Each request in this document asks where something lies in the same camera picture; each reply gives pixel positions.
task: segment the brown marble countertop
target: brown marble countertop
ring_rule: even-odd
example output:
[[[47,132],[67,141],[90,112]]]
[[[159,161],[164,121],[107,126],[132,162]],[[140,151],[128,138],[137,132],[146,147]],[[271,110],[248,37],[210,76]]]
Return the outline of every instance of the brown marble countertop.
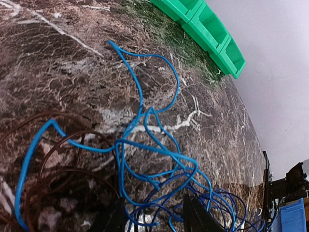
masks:
[[[256,221],[263,205],[265,159],[232,80],[205,80],[206,67],[189,65],[172,46],[153,38],[152,25],[125,14],[120,4],[123,1],[0,0],[0,132],[38,112],[58,110],[81,117],[89,128],[111,138],[120,137],[136,115],[139,96],[127,68],[107,40],[130,52],[161,54],[171,60],[181,80],[175,105],[160,115],[162,124],[179,142],[182,153],[198,161],[214,188],[240,196],[248,205],[248,219]],[[156,58],[128,57],[128,61],[141,82],[144,107],[166,106],[176,87],[169,66]],[[46,120],[24,127],[1,147],[0,173],[13,192],[31,138]],[[70,130],[66,122],[60,125]],[[153,118],[149,125],[166,147],[174,149]],[[46,134],[40,142],[26,188],[33,184],[36,168],[53,145],[52,136]],[[129,139],[152,144],[141,126]],[[97,141],[89,137],[87,142]],[[50,167],[69,165],[73,156],[73,151],[58,151]],[[85,152],[79,165],[108,173],[110,157]],[[127,160],[132,169],[142,173],[173,165],[166,157],[130,147]],[[127,191],[138,201],[150,188],[127,177]],[[58,228],[86,231],[89,225],[83,222],[92,220],[90,214],[75,212],[63,218]],[[0,225],[0,230],[11,231],[8,225]]]

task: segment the white wall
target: white wall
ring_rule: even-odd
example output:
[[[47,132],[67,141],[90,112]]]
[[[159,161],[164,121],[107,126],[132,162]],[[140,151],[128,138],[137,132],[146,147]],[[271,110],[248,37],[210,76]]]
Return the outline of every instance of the white wall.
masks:
[[[309,0],[207,0],[246,58],[235,81],[276,179],[309,158]]]

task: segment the green plastic bin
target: green plastic bin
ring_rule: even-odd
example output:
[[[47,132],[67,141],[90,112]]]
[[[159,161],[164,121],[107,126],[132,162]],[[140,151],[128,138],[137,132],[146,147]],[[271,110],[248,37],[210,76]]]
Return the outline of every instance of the green plastic bin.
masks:
[[[188,23],[204,0],[150,0],[175,22]]]
[[[203,1],[191,21],[182,28],[205,51],[219,54],[229,38],[229,33],[218,16]]]
[[[239,77],[246,65],[244,57],[231,36],[219,54],[210,53],[210,56],[224,74],[231,74],[235,79]]]

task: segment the tangled wire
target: tangled wire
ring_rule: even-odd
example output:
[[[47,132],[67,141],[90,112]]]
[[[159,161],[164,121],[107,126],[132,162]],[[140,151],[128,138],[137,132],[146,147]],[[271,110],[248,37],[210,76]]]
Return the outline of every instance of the tangled wire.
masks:
[[[136,82],[136,86],[139,92],[140,96],[140,104],[139,104],[139,109],[137,112],[136,117],[131,121],[129,126],[125,129],[122,138],[114,141],[114,143],[110,143],[108,139],[101,133],[92,131],[92,130],[83,130],[79,131],[77,133],[71,134],[71,135],[66,135],[65,132],[60,128],[60,126],[57,124],[55,119],[50,119],[48,120],[42,128],[36,133],[33,141],[31,142],[28,151],[26,153],[25,159],[23,161],[23,166],[21,170],[21,175],[18,181],[17,185],[17,190],[16,190],[16,198],[15,198],[15,215],[17,218],[18,223],[24,228],[26,231],[35,231],[34,230],[34,224],[35,221],[37,220],[40,210],[41,210],[41,202],[42,198],[54,194],[57,191],[59,191],[62,187],[64,187],[67,183],[69,183],[73,176],[76,173],[82,173],[87,176],[91,176],[102,183],[104,183],[104,186],[109,188],[110,191],[114,193],[116,197],[121,197],[125,198],[127,204],[131,204],[132,206],[135,207],[135,209],[132,212],[127,213],[127,218],[129,219],[129,225],[128,225],[128,232],[131,231],[132,224],[135,225],[135,228],[137,226],[143,226],[146,228],[149,228],[149,231],[151,232],[153,227],[158,226],[158,222],[156,222],[156,219],[159,215],[159,213],[163,210],[169,214],[169,226],[172,231],[176,231],[174,226],[173,226],[173,221],[176,222],[183,222],[183,214],[181,213],[180,208],[182,208],[182,204],[178,204],[173,206],[173,208],[168,208],[166,207],[167,203],[169,200],[176,194],[181,192],[182,190],[186,189],[190,191],[194,196],[198,198],[201,204],[205,207],[205,210],[207,210],[211,215],[214,211],[219,211],[222,215],[223,219],[223,225],[222,228],[225,231],[229,232],[235,232],[235,231],[241,231],[244,230],[243,226],[245,224],[249,225],[248,228],[245,229],[253,229],[254,231],[261,231],[265,225],[265,222],[263,220],[260,220],[254,224],[251,224],[246,220],[247,217],[247,206],[244,203],[244,201],[236,196],[235,194],[229,193],[224,189],[216,189],[214,190],[211,185],[211,181],[209,178],[202,173],[198,169],[198,163],[195,159],[190,158],[184,154],[181,154],[180,147],[177,143],[177,141],[168,133],[168,131],[163,127],[159,120],[159,114],[166,112],[169,110],[173,104],[176,101],[177,94],[179,91],[180,87],[180,81],[177,76],[176,70],[172,66],[172,64],[165,58],[160,55],[139,55],[139,54],[134,54],[127,52],[121,48],[119,48],[117,45],[115,45],[112,41],[109,41],[109,44],[114,48],[116,53],[119,55],[119,57],[122,59],[122,61],[125,63],[127,66],[128,70],[132,74],[132,77],[134,81]],[[130,64],[127,62],[125,59],[124,55],[130,55],[130,56],[135,56],[135,57],[157,57],[163,59],[172,69],[176,82],[177,82],[177,87],[175,90],[174,97],[171,101],[171,103],[160,110],[156,110],[154,108],[149,108],[146,112],[143,113],[143,91],[141,89],[140,83],[131,68]],[[167,147],[165,147],[156,137],[150,129],[148,128],[147,122],[148,118],[153,115],[156,118],[156,121],[158,123],[158,126],[160,127],[161,131],[170,139],[173,141],[175,144],[175,147],[177,149],[176,152],[168,150]],[[17,127],[13,128],[9,132],[7,132],[5,135],[0,140],[0,143],[12,132],[15,130],[21,128],[22,126],[26,125],[27,123],[33,121],[36,118],[42,117],[42,116],[63,116],[67,117],[69,119],[72,119],[74,121],[77,121],[78,123],[82,123],[79,119],[74,118],[68,114],[65,113],[58,113],[58,112],[44,112],[42,114],[39,114],[37,116],[31,117],[18,125]],[[149,146],[141,143],[136,143],[134,141],[128,140],[128,136],[132,133],[134,128],[140,123],[140,121],[143,120],[143,125],[145,127],[146,133],[152,138],[152,140],[156,143],[156,146]],[[29,167],[29,162],[31,160],[32,154],[35,151],[35,148],[37,146],[37,143],[41,139],[41,136],[44,134],[44,132],[50,127],[53,126],[55,130],[61,135],[62,139],[54,145],[54,147],[48,152],[48,154],[45,156],[44,161],[42,162],[41,168],[40,168],[40,173],[37,178],[37,183],[36,186],[31,189],[30,191],[27,192],[26,197],[25,197],[25,203],[24,203],[24,218],[26,219],[26,222],[24,222],[22,214],[21,214],[21,199],[22,199],[22,193],[23,193],[23,186],[25,183],[25,179],[27,177],[27,172],[28,172],[28,167]],[[96,148],[96,147],[91,147],[84,145],[84,140],[85,140],[85,135],[86,134],[94,134],[96,136],[99,136],[103,141],[105,141],[108,144],[107,148]],[[81,142],[77,142],[76,139],[77,137],[81,137]],[[47,177],[43,177],[43,172],[44,172],[44,166],[47,163],[48,159],[52,155],[54,151],[57,150],[58,147],[60,147],[62,144],[68,142],[74,147],[79,148],[78,153],[77,153],[77,158],[75,160],[75,166],[73,168],[63,168],[60,171],[57,171],[56,173],[50,174]],[[164,171],[161,173],[157,174],[139,174],[134,172],[130,166],[128,165],[126,161],[126,150],[125,146],[133,146],[140,148],[142,150],[147,150],[153,153],[158,153],[162,154],[164,156],[169,156],[173,162],[174,166],[171,170]],[[114,160],[115,160],[115,177],[117,178],[115,183],[116,186],[113,186],[111,183],[107,182],[104,180],[102,177],[87,171],[83,169],[78,169],[77,168],[77,163],[79,160],[79,157],[81,155],[82,150],[87,150],[87,151],[92,151],[92,152],[99,152],[99,153],[113,153]],[[134,178],[137,178],[140,181],[147,182],[151,184],[154,189],[151,191],[151,193],[148,195],[148,197],[144,200],[144,202],[135,202],[132,198],[129,197],[129,195],[126,192],[125,189],[125,171],[128,172],[131,176]],[[64,174],[64,173],[70,173],[69,177],[62,183],[60,184],[57,188],[51,189],[51,183],[55,178],[58,176]],[[200,183],[197,181],[197,176],[200,176],[203,178],[204,183],[206,185]],[[163,177],[165,181],[160,182],[158,181],[158,177]],[[157,196],[160,190],[162,189],[163,186],[167,185],[168,183],[174,182],[176,180],[183,180],[182,183],[173,189],[172,191],[168,192],[167,194],[164,194],[163,196]],[[37,207],[36,207],[36,213],[34,216],[30,215],[30,199],[36,199],[37,202]],[[158,208],[151,223],[141,223],[139,222],[140,215],[142,211],[146,208]],[[214,219],[216,221],[220,221],[219,218],[216,218],[215,215],[213,215]]]

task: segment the brown wire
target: brown wire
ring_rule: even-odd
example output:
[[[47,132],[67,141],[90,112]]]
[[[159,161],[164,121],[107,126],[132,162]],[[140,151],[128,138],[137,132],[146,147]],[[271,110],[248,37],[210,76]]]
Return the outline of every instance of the brown wire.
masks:
[[[72,172],[72,173],[83,173],[87,176],[91,176],[92,178],[95,178],[103,183],[105,183],[109,188],[110,190],[112,190],[116,197],[119,198],[119,195],[117,193],[117,190],[106,180],[104,180],[101,176],[97,175],[97,174],[94,174],[90,171],[87,171],[87,170],[84,170],[84,169],[77,169],[77,168],[66,168],[66,169],[62,169],[58,172],[56,172],[55,174],[52,174],[44,179],[42,179],[40,181],[40,183],[38,183],[34,188],[32,188],[26,195],[26,201],[25,201],[25,215],[26,215],[26,222],[27,222],[27,225],[29,227],[29,230],[30,232],[35,232],[34,230],[34,227],[33,227],[33,224],[32,224],[32,220],[30,218],[30,198],[32,195],[34,195],[36,192],[38,194],[41,194],[41,191],[40,191],[40,188],[46,188],[50,185],[50,183],[53,181],[54,178],[56,178],[57,176],[63,174],[63,173],[67,173],[67,172]],[[43,196],[41,196],[42,198],[43,197],[46,197],[50,195],[50,192],[44,194]]]
[[[72,119],[74,121],[77,121],[78,123],[81,123],[82,126],[84,126],[86,128],[86,125],[78,118],[73,117],[67,113],[64,112],[58,112],[58,111],[44,111],[42,113],[39,113],[37,115],[34,115],[32,117],[29,117],[27,119],[25,119],[23,122],[19,123],[16,127],[13,127],[12,129],[10,129],[8,132],[6,132],[1,138],[0,138],[0,144],[3,142],[3,140],[8,137],[11,133],[13,133],[14,131],[22,128],[23,126],[25,126],[26,124],[28,124],[29,122],[40,118],[40,117],[44,117],[44,116],[64,116],[66,118]]]
[[[15,132],[16,130],[22,128],[23,126],[25,126],[26,124],[30,123],[31,121],[37,119],[37,118],[40,118],[40,117],[44,117],[44,116],[63,116],[65,118],[69,118],[69,119],[72,119],[76,122],[78,122],[80,125],[82,125],[83,127],[86,128],[86,124],[84,122],[82,122],[80,119],[76,118],[76,117],[73,117],[67,113],[64,113],[64,112],[57,112],[57,111],[44,111],[42,113],[39,113],[35,116],[32,116],[32,117],[29,117],[27,119],[25,119],[23,122],[19,123],[16,127],[13,127],[12,129],[10,129],[9,131],[7,131],[6,133],[4,133],[2,135],[2,137],[0,138],[0,144],[13,132]],[[77,168],[77,165],[78,165],[78,160],[81,156],[81,152],[82,152],[82,149],[79,148],[78,152],[77,152],[77,158],[76,158],[76,162],[74,164],[74,168],[65,168],[65,169],[62,169],[58,172],[56,172],[55,174],[52,174],[46,178],[43,178],[42,179],[42,174],[43,174],[43,170],[44,170],[44,167],[45,167],[45,164],[46,162],[48,161],[48,159],[50,158],[50,156],[53,154],[53,152],[56,151],[56,149],[58,147],[60,147],[62,144],[64,144],[67,140],[71,139],[71,138],[74,138],[76,136],[82,136],[82,140],[81,140],[81,144],[84,144],[84,138],[85,138],[85,135],[86,134],[95,134],[95,135],[98,135],[100,136],[109,146],[112,146],[112,144],[109,142],[109,140],[106,138],[105,135],[103,135],[102,133],[99,133],[97,131],[93,131],[93,130],[83,130],[83,131],[79,131],[79,132],[76,132],[70,136],[67,136],[63,139],[61,139],[59,142],[57,142],[53,147],[52,149],[46,154],[45,158],[44,158],[44,161],[41,165],[41,169],[40,169],[40,174],[38,176],[38,181],[37,181],[37,184],[34,188],[31,188],[30,191],[26,194],[26,199],[25,199],[25,206],[24,206],[24,210],[25,210],[25,215],[26,215],[26,220],[27,220],[27,223],[28,223],[28,227],[30,229],[31,232],[34,232],[34,228],[33,228],[33,224],[32,224],[32,221],[31,221],[31,218],[30,218],[30,208],[29,208],[29,204],[30,204],[30,198],[34,195],[37,195],[38,199],[37,199],[37,203],[38,203],[38,211],[41,209],[41,204],[42,204],[42,198],[43,197],[46,197],[48,195],[51,195],[59,190],[61,190],[61,188],[63,188],[66,184],[68,184],[73,176],[76,174],[76,173],[84,173],[85,175],[87,176],[91,176],[95,179],[98,179],[102,182],[104,182],[114,193],[115,195],[119,198],[119,195],[117,193],[117,165],[115,163],[115,188],[109,183],[107,182],[106,180],[104,180],[102,177],[90,172],[90,171],[87,171],[87,170],[83,170],[83,169],[78,169]],[[114,151],[112,151],[112,154],[114,156],[114,161],[116,162],[116,154]],[[59,175],[63,174],[63,173],[71,173],[70,176],[60,185],[58,186],[56,189],[53,189],[51,190],[50,189],[50,184],[52,183],[52,181]],[[50,191],[47,191],[45,193],[42,193],[42,191],[40,191],[40,188],[48,188],[50,189]],[[6,216],[4,215],[1,215],[0,214],[0,220],[4,221],[5,223],[10,223],[14,226],[17,226],[17,227],[20,227],[19,224],[17,222],[15,222],[13,219],[8,219]]]
[[[40,173],[39,173],[39,176],[38,176],[38,180],[37,180],[37,183],[41,181],[42,179],[42,174],[43,174],[43,171],[44,171],[44,166],[45,164],[47,163],[48,159],[51,157],[51,155],[56,151],[56,149],[58,147],[60,147],[62,144],[64,144],[67,140],[69,139],[72,139],[76,136],[79,136],[79,135],[82,135],[82,141],[81,141],[81,144],[84,144],[84,137],[86,134],[95,134],[95,135],[98,135],[100,136],[109,146],[112,146],[112,144],[108,141],[108,139],[106,138],[105,135],[103,135],[102,133],[99,133],[97,131],[93,131],[93,130],[83,130],[83,131],[79,131],[79,132],[76,132],[68,137],[65,137],[63,139],[61,139],[59,142],[57,142],[50,150],[49,152],[45,155],[45,159],[41,165],[41,169],[40,169]],[[77,159],[76,159],[76,163],[74,165],[75,168],[77,168],[77,165],[78,165],[78,159],[80,157],[80,154],[81,154],[81,151],[82,149],[79,148],[79,151],[78,151],[78,154],[77,154]],[[116,160],[116,154],[114,153],[114,151],[112,151],[112,154],[114,156],[114,160]],[[55,192],[58,192],[60,191],[65,185],[67,185],[74,177],[74,173],[72,173],[62,184],[60,184],[59,186],[57,186],[55,189],[51,190],[50,189],[50,192],[49,194],[53,194]],[[117,178],[117,167],[116,167],[116,163],[115,163],[115,178]],[[40,195],[38,196],[38,199],[37,199],[37,203],[38,203],[38,206],[37,206],[37,214],[35,216],[35,218],[37,218],[40,214],[40,210],[41,210],[41,205],[42,205],[42,198],[40,197]]]

